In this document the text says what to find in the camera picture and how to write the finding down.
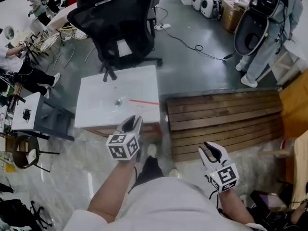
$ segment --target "green shirt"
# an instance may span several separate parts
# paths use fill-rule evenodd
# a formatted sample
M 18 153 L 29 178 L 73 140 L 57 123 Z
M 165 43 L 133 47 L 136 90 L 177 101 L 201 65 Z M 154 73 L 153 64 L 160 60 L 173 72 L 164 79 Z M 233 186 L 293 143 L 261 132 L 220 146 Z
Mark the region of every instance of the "green shirt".
M 34 12 L 34 15 L 36 17 L 38 17 L 39 15 L 43 14 L 44 12 L 46 12 L 46 8 L 45 8 L 45 6 L 43 6 L 43 4 L 41 3 L 40 0 L 35 0 L 34 3 L 32 4 L 32 8 L 34 9 L 38 4 L 40 4 L 40 7 L 38 8 L 38 10 L 36 10 Z

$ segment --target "chair wheel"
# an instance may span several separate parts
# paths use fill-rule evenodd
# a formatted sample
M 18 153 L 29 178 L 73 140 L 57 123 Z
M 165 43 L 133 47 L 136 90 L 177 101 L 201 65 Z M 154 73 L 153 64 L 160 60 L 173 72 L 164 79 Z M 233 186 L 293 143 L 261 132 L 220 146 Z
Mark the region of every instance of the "chair wheel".
M 163 61 L 161 61 L 161 60 L 157 61 L 157 66 L 160 67 L 161 65 L 163 65 Z

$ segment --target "white t-shirt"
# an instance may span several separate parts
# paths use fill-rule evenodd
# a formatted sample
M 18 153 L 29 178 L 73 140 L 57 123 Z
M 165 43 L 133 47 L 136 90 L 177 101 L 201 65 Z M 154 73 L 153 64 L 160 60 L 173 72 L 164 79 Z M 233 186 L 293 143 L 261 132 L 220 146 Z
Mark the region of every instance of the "white t-shirt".
M 254 230 L 265 229 L 256 224 Z M 163 177 L 134 188 L 122 216 L 107 224 L 100 216 L 74 211 L 64 231 L 251 231 L 222 217 L 198 187 Z
M 24 61 L 17 56 L 6 56 L 8 48 L 0 46 L 0 68 L 5 72 L 18 73 Z

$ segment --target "shoe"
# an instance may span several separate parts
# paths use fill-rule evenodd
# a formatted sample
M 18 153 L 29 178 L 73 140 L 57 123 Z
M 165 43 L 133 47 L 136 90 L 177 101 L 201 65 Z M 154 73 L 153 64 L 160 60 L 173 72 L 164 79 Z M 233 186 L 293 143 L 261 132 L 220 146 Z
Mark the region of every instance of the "shoe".
M 253 83 L 250 83 L 246 77 L 246 75 L 243 76 L 243 78 L 241 78 L 241 83 L 246 85 L 246 86 L 249 86 L 249 87 L 252 87 L 252 88 L 256 88 L 258 86 L 258 82 L 254 81 Z
M 150 144 L 148 147 L 148 156 L 156 157 L 156 152 L 157 152 L 156 145 Z
M 47 89 L 47 92 L 46 94 L 44 95 L 45 98 L 49 99 L 49 93 L 50 93 L 50 87 L 46 87 Z
M 235 69 L 239 72 L 244 70 L 240 63 L 235 66 Z
M 53 85 L 51 86 L 52 88 L 55 87 L 55 85 L 57 84 L 58 80 L 60 79 L 61 77 L 61 74 L 60 73 L 57 73 L 55 76 L 54 76 L 54 82 L 53 82 Z
M 171 171 L 169 172 L 169 177 L 181 178 L 180 173 L 176 168 L 171 169 Z

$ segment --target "power strip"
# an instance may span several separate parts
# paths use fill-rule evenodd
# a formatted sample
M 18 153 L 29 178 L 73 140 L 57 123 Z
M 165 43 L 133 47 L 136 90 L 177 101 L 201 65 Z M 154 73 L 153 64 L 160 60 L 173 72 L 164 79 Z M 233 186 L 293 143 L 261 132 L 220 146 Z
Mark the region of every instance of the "power strip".
M 168 29 L 168 28 L 171 28 L 170 24 L 164 24 L 164 25 L 155 26 L 155 29 L 157 31 L 160 31 L 160 30 L 163 30 L 163 29 Z

